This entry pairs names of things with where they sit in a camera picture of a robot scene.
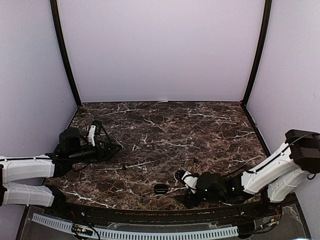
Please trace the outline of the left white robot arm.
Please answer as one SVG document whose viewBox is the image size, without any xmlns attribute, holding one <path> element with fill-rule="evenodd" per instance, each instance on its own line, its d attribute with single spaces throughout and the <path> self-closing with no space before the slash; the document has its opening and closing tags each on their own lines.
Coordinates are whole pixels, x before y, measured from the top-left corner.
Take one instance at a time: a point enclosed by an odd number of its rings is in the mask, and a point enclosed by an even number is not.
<svg viewBox="0 0 320 240">
<path fill-rule="evenodd" d="M 0 158 L 0 204 L 50 207 L 60 218 L 71 213 L 66 196 L 54 185 L 27 185 L 20 180 L 63 177 L 74 170 L 74 165 L 99 164 L 111 160 L 122 146 L 112 141 L 98 139 L 105 132 L 101 121 L 95 120 L 82 135 L 70 127 L 59 135 L 54 152 L 30 157 Z"/>
</svg>

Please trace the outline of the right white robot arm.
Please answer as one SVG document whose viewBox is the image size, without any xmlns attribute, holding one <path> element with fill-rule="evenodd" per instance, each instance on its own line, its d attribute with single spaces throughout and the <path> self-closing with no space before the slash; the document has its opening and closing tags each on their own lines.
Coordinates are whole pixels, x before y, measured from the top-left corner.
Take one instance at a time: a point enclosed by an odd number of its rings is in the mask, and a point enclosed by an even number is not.
<svg viewBox="0 0 320 240">
<path fill-rule="evenodd" d="M 255 205 L 255 213 L 266 217 L 305 178 L 319 172 L 319 133 L 291 129 L 273 154 L 233 178 L 219 173 L 177 170 L 174 177 L 187 191 L 175 199 L 188 209 L 198 207 L 201 202 L 238 205 L 266 189 L 266 197 Z"/>
</svg>

